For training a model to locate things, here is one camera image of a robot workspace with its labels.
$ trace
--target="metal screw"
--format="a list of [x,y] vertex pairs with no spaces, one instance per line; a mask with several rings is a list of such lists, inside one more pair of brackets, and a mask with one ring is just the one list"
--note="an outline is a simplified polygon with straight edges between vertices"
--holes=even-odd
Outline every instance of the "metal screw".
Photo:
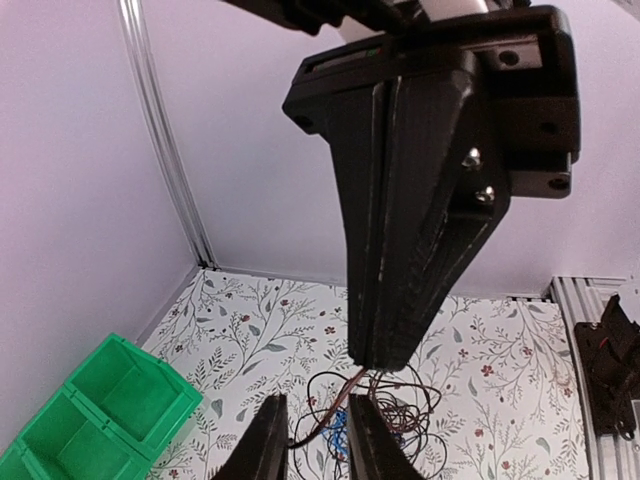
[[476,200],[483,205],[491,205],[496,199],[496,192],[491,185],[484,190],[476,192]]
[[462,161],[462,166],[468,170],[477,170],[482,166],[480,150],[473,147]]

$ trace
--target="red flower print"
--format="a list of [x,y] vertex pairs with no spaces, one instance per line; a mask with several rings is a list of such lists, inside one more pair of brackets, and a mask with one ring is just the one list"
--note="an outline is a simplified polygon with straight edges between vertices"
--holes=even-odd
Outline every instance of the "red flower print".
[[485,377],[488,377],[492,373],[496,373],[496,372],[493,371],[493,367],[491,365],[485,365],[484,367],[482,367],[482,370],[480,370],[480,371],[482,372],[482,374]]

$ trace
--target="mounting hole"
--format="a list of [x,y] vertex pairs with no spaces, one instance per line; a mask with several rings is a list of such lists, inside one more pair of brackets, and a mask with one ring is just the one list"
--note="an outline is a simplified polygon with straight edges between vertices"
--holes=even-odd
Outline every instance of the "mounting hole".
[[507,67],[515,67],[518,63],[520,63],[520,55],[518,55],[513,50],[505,50],[504,52],[500,52],[500,55],[498,55],[498,60],[500,60]]
[[553,190],[567,190],[569,188],[569,181],[566,178],[554,178],[549,180],[549,188]]
[[557,135],[558,125],[553,122],[542,122],[540,124],[540,130],[544,133],[548,133],[549,135]]
[[295,117],[293,117],[293,121],[296,122],[296,125],[301,128],[313,127],[313,122],[311,121],[311,119],[305,117],[304,115],[296,115]]

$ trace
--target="leaf pattern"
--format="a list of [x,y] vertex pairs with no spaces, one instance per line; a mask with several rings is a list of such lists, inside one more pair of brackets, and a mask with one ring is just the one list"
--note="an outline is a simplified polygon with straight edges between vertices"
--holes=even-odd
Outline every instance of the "leaf pattern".
[[[287,395],[292,436],[309,412],[309,378],[357,371],[347,354],[346,301],[343,288],[201,271],[144,348],[207,400],[148,478],[209,480],[271,394]],[[447,448],[436,478],[588,478],[578,386],[556,305],[447,297],[411,365],[443,394],[430,426]],[[312,387],[314,407],[326,408],[341,382]],[[411,392],[397,394],[411,400]],[[312,427],[309,418],[301,424],[303,432]],[[430,441],[415,467],[429,478],[444,453]],[[321,439],[289,465],[288,480],[348,478]]]

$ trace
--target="black 3d-printed part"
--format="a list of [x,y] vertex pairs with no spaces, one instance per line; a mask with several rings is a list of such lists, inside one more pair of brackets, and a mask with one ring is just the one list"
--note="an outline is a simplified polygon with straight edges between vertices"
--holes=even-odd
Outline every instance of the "black 3d-printed part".
[[[513,71],[476,53],[513,38],[533,39],[539,67]],[[349,353],[367,368],[406,365],[511,195],[567,196],[580,147],[573,46],[551,7],[438,22],[310,57],[283,108],[331,147]]]

